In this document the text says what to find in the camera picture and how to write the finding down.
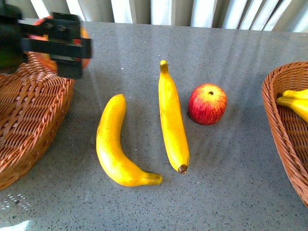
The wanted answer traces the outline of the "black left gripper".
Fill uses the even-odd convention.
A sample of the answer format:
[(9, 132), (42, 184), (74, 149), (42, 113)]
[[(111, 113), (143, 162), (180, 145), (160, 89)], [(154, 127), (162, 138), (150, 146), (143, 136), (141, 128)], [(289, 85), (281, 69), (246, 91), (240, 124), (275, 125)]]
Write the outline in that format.
[(48, 54), (60, 77), (79, 79), (92, 57), (92, 40), (82, 38), (81, 20), (75, 14), (56, 13), (33, 25), (19, 23), (20, 8), (0, 5), (0, 73), (14, 73), (27, 62), (24, 51)]

